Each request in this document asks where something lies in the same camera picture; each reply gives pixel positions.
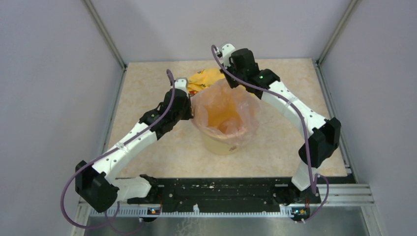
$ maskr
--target plastic bag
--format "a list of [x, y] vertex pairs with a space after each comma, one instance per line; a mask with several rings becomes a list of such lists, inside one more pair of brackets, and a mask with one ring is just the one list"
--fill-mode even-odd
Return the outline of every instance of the plastic bag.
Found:
[[230, 88], [226, 79], [198, 92], [191, 99], [193, 124], [210, 137], [241, 146], [256, 134], [259, 122], [257, 98], [244, 87]]

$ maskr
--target black bracket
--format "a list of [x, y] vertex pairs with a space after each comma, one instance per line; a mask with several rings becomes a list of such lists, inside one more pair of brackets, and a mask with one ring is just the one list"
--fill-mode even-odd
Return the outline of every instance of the black bracket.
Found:
[[[234, 51], [230, 58], [230, 65], [227, 70], [239, 79], [252, 85], [269, 89], [270, 84], [275, 81], [281, 81], [279, 76], [269, 69], [259, 70], [258, 64], [255, 62], [253, 53], [247, 48]], [[231, 88], [235, 88], [239, 83], [229, 75], [225, 74], [226, 80]], [[246, 90], [255, 94], [259, 99], [262, 98], [262, 91], [245, 86]]]
[[131, 198], [127, 199], [128, 204], [152, 204], [160, 201], [160, 193], [158, 192], [158, 179], [150, 177], [148, 175], [139, 175], [140, 177], [146, 179], [151, 188], [148, 192], [148, 195], [144, 198]]
[[[339, 147], [340, 129], [340, 121], [336, 118], [326, 119], [322, 127], [313, 129], [313, 134], [308, 138], [312, 167], [318, 168]], [[307, 164], [305, 144], [298, 150], [298, 154]]]
[[275, 194], [275, 200], [279, 204], [288, 206], [289, 204], [297, 203], [304, 204], [309, 203], [319, 203], [320, 196], [316, 196], [311, 191], [311, 187], [300, 191], [291, 181], [287, 186], [275, 187], [273, 193]]
[[[87, 162], [81, 161], [75, 167], [75, 171], [86, 164]], [[104, 173], [98, 173], [92, 166], [89, 166], [75, 177], [75, 191], [99, 213], [106, 211], [115, 203], [119, 190], [104, 176]]]
[[[162, 113], [168, 107], [169, 101], [171, 100], [172, 89], [166, 94], [164, 101], [159, 103], [158, 107], [146, 112], [140, 119], [139, 123], [145, 123], [147, 125], [152, 124], [158, 119]], [[178, 88], [175, 89], [175, 97], [169, 112], [166, 116], [150, 130], [156, 133], [156, 137], [159, 140], [164, 134], [171, 131], [174, 125], [180, 120], [188, 120], [193, 118], [191, 113], [191, 100], [188, 94]]]

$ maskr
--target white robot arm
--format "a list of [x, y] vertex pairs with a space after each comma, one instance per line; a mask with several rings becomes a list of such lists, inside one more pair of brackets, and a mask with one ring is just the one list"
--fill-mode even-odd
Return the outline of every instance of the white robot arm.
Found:
[[[175, 95], [172, 106], [157, 125], [136, 137], [139, 132], [154, 123], [167, 109], [172, 96], [172, 89], [165, 94], [164, 101], [157, 108], [146, 112], [133, 129], [109, 149], [110, 154], [96, 161], [76, 176], [76, 192], [97, 212], [104, 212], [114, 202], [131, 198], [144, 198], [149, 194], [154, 182], [153, 178], [146, 175], [124, 179], [116, 179], [116, 177], [144, 148], [171, 131], [179, 120], [192, 118], [187, 83], [186, 78], [175, 80]], [[81, 161], [77, 165], [76, 171], [86, 164], [85, 161]]]
[[[255, 94], [259, 99], [275, 107], [298, 129], [300, 134], [304, 136], [301, 119], [294, 108], [290, 106], [290, 103], [298, 108], [307, 128], [310, 155], [312, 159], [311, 175], [314, 176], [321, 163], [326, 158], [330, 157], [334, 150], [339, 146], [341, 128], [339, 120], [336, 118], [328, 120], [324, 116], [314, 112], [291, 93], [276, 74], [269, 69], [259, 70], [258, 64], [255, 62], [250, 50], [246, 48], [236, 50], [232, 44], [226, 43], [220, 48], [217, 48], [215, 53], [219, 58], [223, 58], [223, 66], [231, 74], [248, 84], [272, 91], [287, 98], [289, 101], [285, 102], [275, 95], [242, 84], [246, 87], [248, 92]], [[227, 73], [225, 76], [230, 87], [234, 88], [239, 85], [239, 83]], [[291, 181], [295, 187], [300, 191], [303, 191], [310, 186], [310, 173], [308, 172], [305, 146], [302, 146], [298, 153], [302, 161]]]

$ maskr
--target gray wall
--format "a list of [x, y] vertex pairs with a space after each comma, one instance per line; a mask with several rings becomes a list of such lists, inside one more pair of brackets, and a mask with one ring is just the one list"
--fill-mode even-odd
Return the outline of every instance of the gray wall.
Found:
[[101, 149], [120, 75], [80, 0], [0, 1], [1, 235], [68, 234], [60, 193]]
[[324, 64], [359, 179], [390, 235], [415, 235], [417, 1], [362, 1]]
[[318, 58], [349, 0], [93, 0], [126, 62], [212, 59], [210, 46], [257, 58]]

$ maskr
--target yellow bag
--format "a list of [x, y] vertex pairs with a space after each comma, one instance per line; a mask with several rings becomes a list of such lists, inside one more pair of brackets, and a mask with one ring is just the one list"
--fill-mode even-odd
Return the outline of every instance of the yellow bag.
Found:
[[218, 68], [204, 69], [188, 78], [188, 92], [195, 95], [221, 79], [224, 79], [224, 75]]

